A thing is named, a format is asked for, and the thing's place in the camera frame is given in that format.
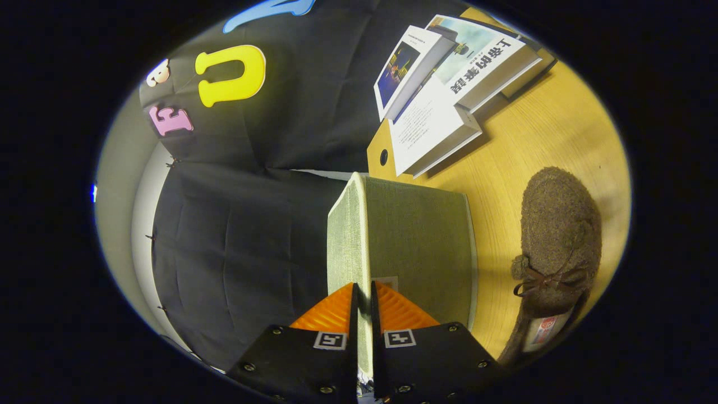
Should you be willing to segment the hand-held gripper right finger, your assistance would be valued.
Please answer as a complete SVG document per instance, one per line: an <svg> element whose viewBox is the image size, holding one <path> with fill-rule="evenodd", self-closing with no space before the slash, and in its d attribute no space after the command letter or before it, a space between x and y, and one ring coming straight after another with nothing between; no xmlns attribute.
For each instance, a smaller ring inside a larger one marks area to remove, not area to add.
<svg viewBox="0 0 718 404"><path fill-rule="evenodd" d="M370 292L375 397L385 403L476 403L505 368L459 322L440 324L382 282Z"/></svg>

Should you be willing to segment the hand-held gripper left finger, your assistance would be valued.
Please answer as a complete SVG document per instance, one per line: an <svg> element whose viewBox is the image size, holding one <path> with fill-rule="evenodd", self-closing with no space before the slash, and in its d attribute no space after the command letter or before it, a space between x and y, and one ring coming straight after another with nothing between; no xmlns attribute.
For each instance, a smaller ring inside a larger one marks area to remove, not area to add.
<svg viewBox="0 0 718 404"><path fill-rule="evenodd" d="M348 282L291 325L269 325L228 377L270 402L356 403L358 301Z"/></svg>

